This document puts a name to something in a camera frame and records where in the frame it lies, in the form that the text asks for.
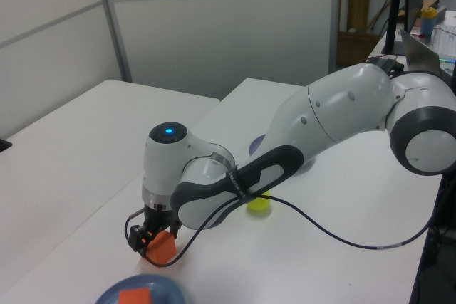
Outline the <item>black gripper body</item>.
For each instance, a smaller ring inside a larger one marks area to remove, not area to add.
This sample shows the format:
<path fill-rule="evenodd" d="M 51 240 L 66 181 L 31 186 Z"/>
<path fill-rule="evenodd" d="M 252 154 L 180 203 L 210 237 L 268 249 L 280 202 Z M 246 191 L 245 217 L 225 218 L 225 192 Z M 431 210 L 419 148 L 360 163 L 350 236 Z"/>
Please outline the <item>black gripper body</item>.
<path fill-rule="evenodd" d="M 153 209 L 145 206 L 145 228 L 151 233 L 160 233 L 170 228 L 171 223 L 178 220 L 172 210 Z"/>

